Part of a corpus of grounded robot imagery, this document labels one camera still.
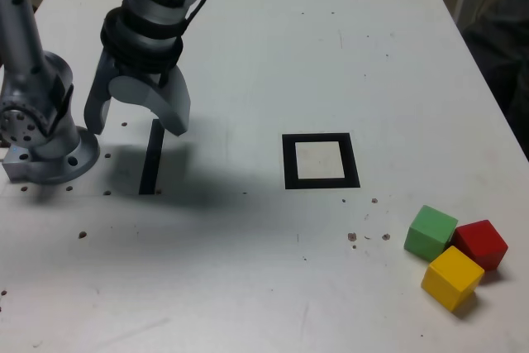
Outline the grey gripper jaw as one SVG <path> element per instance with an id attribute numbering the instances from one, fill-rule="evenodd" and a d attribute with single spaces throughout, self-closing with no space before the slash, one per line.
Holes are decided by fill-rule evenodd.
<path id="1" fill-rule="evenodd" d="M 114 65 L 114 61 L 114 58 L 106 50 L 102 50 L 93 84 L 84 107 L 83 116 L 86 127 L 95 135 L 102 134 L 107 120 L 112 98 L 108 86 L 117 77 L 117 68 Z"/>
<path id="2" fill-rule="evenodd" d="M 181 136 L 189 125 L 191 100 L 187 84 L 177 65 L 160 83 L 162 77 L 162 74 L 123 74 L 111 80 L 108 91 L 122 103 L 148 108 L 165 130 Z"/>

